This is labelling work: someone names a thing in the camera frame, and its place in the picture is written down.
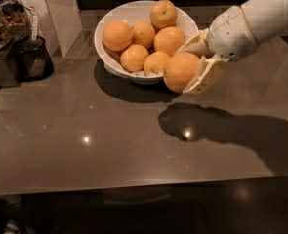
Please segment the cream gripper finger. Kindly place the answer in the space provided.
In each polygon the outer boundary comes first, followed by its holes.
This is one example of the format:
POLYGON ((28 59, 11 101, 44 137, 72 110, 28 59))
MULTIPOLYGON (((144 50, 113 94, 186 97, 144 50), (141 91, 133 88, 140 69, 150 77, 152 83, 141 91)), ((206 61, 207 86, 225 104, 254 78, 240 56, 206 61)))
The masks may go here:
POLYGON ((219 55, 213 55, 211 58, 202 56, 195 76, 183 89, 183 93, 194 96, 200 95, 222 77, 226 65, 227 59, 219 55))
POLYGON ((213 52, 208 46, 208 32, 208 28, 198 31, 179 47, 179 49, 177 50, 177 54, 192 53, 199 57, 211 57, 213 55, 213 52))

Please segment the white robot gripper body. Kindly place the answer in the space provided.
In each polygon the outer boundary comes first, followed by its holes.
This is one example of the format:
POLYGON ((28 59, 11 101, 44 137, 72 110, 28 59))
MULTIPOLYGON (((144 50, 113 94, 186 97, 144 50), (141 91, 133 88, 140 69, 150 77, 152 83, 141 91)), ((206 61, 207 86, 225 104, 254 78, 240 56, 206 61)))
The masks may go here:
POLYGON ((229 61, 241 61, 258 49, 258 43, 239 6, 232 6, 218 15, 206 37, 211 52, 229 61))

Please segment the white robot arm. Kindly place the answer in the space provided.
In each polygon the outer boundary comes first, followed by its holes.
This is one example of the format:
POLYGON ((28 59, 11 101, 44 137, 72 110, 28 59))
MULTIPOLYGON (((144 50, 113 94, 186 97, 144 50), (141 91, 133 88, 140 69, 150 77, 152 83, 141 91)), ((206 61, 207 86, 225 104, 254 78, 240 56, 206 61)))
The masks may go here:
POLYGON ((198 71, 183 92, 202 93, 222 76, 229 62, 251 56, 278 36, 288 36, 288 0, 248 0, 230 7, 179 48, 200 57, 198 71))

